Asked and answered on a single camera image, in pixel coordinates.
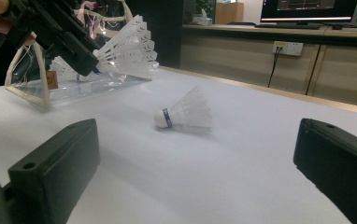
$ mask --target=bolt hole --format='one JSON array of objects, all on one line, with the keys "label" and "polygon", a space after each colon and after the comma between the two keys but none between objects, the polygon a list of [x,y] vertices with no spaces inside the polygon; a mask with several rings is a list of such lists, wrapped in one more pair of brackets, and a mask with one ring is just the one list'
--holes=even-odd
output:
[{"label": "bolt hole", "polygon": [[34,168],[35,166],[36,166],[36,164],[34,162],[29,162],[29,163],[23,165],[23,169],[28,170],[28,169]]}]

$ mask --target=shuttlecock cork base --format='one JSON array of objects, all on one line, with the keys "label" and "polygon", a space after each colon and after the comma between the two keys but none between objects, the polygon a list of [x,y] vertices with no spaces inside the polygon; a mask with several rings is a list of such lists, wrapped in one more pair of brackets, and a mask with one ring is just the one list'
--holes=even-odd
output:
[{"label": "shuttlecock cork base", "polygon": [[211,115],[207,98],[200,92],[200,87],[196,86],[172,108],[157,111],[154,121],[159,128],[181,127],[210,131]]}]

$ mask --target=black cable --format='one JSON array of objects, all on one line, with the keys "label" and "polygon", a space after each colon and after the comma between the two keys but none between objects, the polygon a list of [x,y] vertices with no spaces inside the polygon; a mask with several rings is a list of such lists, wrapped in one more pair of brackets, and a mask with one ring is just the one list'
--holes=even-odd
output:
[{"label": "black cable", "polygon": [[281,50],[282,50],[282,47],[277,47],[277,50],[275,50],[274,65],[272,67],[271,76],[270,76],[269,81],[268,81],[268,88],[271,85],[272,76],[274,75],[275,67],[277,66],[277,62],[278,62],[278,55],[280,54]]}]

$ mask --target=white wall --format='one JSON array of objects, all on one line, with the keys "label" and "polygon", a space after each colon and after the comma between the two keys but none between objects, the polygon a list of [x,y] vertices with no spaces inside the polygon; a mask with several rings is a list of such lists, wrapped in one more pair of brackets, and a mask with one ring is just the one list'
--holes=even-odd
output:
[{"label": "white wall", "polygon": [[261,9],[263,8],[263,0],[238,0],[245,5],[243,12],[243,21],[252,21],[254,23],[260,23]]}]

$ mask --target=monitor screen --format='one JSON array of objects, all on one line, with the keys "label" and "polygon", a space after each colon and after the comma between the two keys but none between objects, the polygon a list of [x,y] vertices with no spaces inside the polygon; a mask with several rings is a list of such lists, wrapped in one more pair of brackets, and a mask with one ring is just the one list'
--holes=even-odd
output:
[{"label": "monitor screen", "polygon": [[357,0],[264,0],[261,22],[351,21]]}]

